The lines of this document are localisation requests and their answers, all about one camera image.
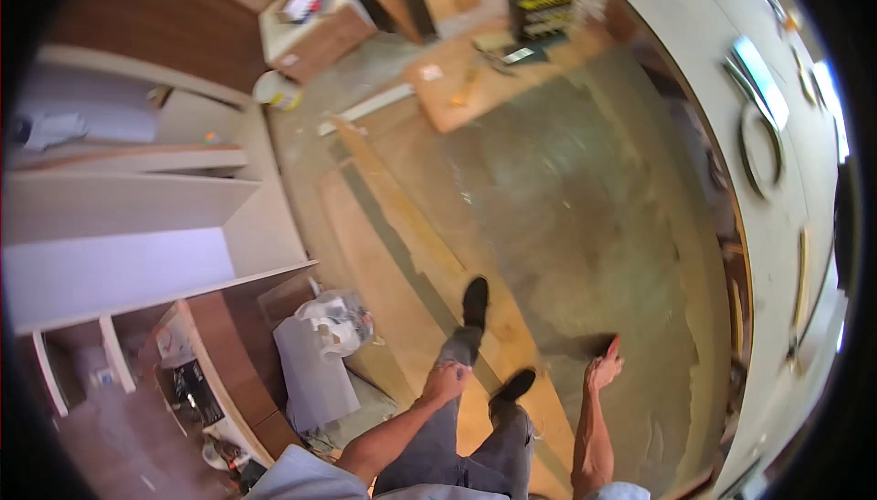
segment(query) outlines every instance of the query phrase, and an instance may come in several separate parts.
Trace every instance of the gray jeans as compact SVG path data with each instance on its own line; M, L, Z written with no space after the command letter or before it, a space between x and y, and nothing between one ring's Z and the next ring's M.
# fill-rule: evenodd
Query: gray jeans
M475 364L481 330L458 327L444 342L438 363ZM418 484L445 484L526 500L533 455L533 424L518 405L493 404L494 430L470 456L457 454L457 397L420 428L408 447L375 482L375 495Z

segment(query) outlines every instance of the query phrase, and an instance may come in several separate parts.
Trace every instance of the white strip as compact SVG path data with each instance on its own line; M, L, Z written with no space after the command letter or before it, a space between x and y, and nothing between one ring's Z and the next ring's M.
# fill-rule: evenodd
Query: white strip
M55 408L61 418L68 415L67 404L64 402L64 396L60 393L58 383L55 381L54 373L52 373L52 365L49 363L49 354L46 351L46 342L43 341L42 331L34 331L33 347L37 350L37 360L39 361L39 370L43 372L43 379L49 388L49 396L52 398Z
M125 393L131 393L137 389L137 386L134 385L131 369L128 368L125 354L122 353L122 347L118 343L116 328L112 325L112 316L109 313L104 313L97 319L97 322L101 326L101 334L104 335L104 351L107 353L107 361L118 376L119 382L122 383L122 389Z
M375 110L380 110L386 105L391 105L398 100L402 100L406 97L410 97L414 94L414 88L411 87L411 84L402 84L398 87L394 87L393 89L387 89L384 92L375 95L369 100L364 100L354 106L353 108L342 111L338 116L342 120L345 121L354 121L358 120L362 116L367 116ZM335 132L335 126L331 122L323 122L320 125L320 129L318 133L320 136L325 136L329 133Z
M41 331L51 331L54 329L61 329L63 327L73 326L79 323L85 323L87 321L94 321L95 319L100 319L102 314L108 315L118 315L120 313L127 313L129 311L139 310L141 308L149 308L151 306L157 306L159 304L165 304L167 302L173 302L174 300L179 300L181 298L190 298L196 297L198 295L203 295L207 292L213 292L214 290L222 290L228 287L233 287L235 285L249 283L251 281L256 281L257 279L263 279L265 277L270 277L271 275L282 274L284 272L291 272L292 270L308 268L309 266L313 266L314 264L319 264L319 261L308 261L306 263L298 263L293 264L291 266L283 266L282 268L271 269L267 272L261 272L259 274L253 275L245 275L244 277L239 277L237 279L232 279L221 284L213 284L208 285L206 287L198 287L196 289L191 289L187 291L183 291L180 293L175 293L173 295L168 295L167 297L154 298L152 300L143 300L134 304L128 304L124 306L119 306L116 308L107 309L101 311L100 313L87 313L81 314L77 316L71 316L68 318L54 319L52 321L42 321L37 323L17 323L15 319L12 320L13 330L16 335L24 335L33 332L34 334L40 333Z

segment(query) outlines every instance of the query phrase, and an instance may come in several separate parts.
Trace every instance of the leg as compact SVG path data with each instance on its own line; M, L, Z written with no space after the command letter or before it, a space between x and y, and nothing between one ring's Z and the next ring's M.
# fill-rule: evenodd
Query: leg
M512 500L526 500L533 457L533 423L514 402L491 404L493 433L472 453L473 461L503 474Z
M472 365L478 355L482 331L477 327L457 327L444 341L436 363L456 361ZM420 428L408 447L384 469L375 482L375 495L417 484L459 484L460 457L457 455L457 415L460 398L433 414Z

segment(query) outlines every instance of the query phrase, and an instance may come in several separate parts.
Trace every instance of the light blue shirt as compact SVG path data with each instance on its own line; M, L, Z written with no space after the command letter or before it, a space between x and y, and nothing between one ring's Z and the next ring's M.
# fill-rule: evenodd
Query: light blue shirt
M649 500L649 491L628 483L611 483L582 500ZM250 490L247 500L368 500L359 478L290 445ZM508 496L453 485L422 484L391 490L380 500L508 500Z

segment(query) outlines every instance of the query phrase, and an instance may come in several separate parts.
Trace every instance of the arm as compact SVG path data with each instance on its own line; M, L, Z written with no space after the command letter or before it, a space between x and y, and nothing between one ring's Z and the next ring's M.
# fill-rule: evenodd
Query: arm
M617 354L598 357L585 371L571 475L574 500L582 500L592 490L612 481L615 455L602 417L600 390L621 372L623 364L624 359Z
M335 462L366 485L402 454L433 413L463 393L472 368L457 362L436 366L426 379L423 395L410 409L351 441Z

